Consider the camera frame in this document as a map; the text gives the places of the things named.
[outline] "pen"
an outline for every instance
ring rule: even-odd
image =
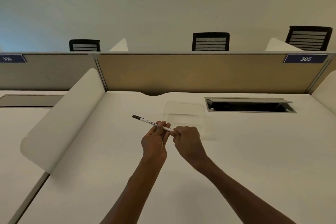
[[[137,119],[137,120],[141,120],[141,121],[143,121],[143,122],[146,122],[146,123],[148,123],[148,124],[151,124],[151,125],[153,125],[153,126],[156,126],[156,127],[158,126],[156,123],[154,123],[154,122],[152,122],[152,121],[149,121],[149,120],[146,120],[146,119],[144,119],[144,118],[141,118],[141,117],[139,117],[139,116],[132,115],[132,117],[135,118],[135,119]],[[166,128],[166,127],[163,127],[163,129],[164,129],[164,130],[167,130],[167,131],[174,131],[174,129]]]

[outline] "right hand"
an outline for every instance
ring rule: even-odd
[[[176,127],[170,132],[180,155],[194,168],[208,159],[202,145],[200,134],[195,127]]]

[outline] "chair backrest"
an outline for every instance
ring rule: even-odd
[[[304,51],[326,51],[331,27],[289,26],[286,43]]]
[[[194,33],[192,51],[228,51],[230,34],[227,32]]]
[[[69,41],[70,52],[100,52],[100,40],[72,39]]]

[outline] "desk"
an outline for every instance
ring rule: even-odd
[[[65,94],[46,91],[0,91],[5,94]],[[47,174],[23,157],[23,137],[49,111],[47,108],[0,108],[0,223],[15,223]]]
[[[99,223],[142,156],[150,129],[136,114],[161,119],[166,102],[205,105],[204,97],[283,97],[291,113],[208,112],[213,138],[203,140],[228,175],[297,224],[334,223],[336,117],[308,94],[107,92],[19,224]],[[201,174],[167,142],[168,157],[138,223],[241,223]]]

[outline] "306 sign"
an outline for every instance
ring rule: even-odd
[[[323,63],[327,54],[288,54],[284,63]]]
[[[0,54],[0,63],[26,63],[22,54]]]

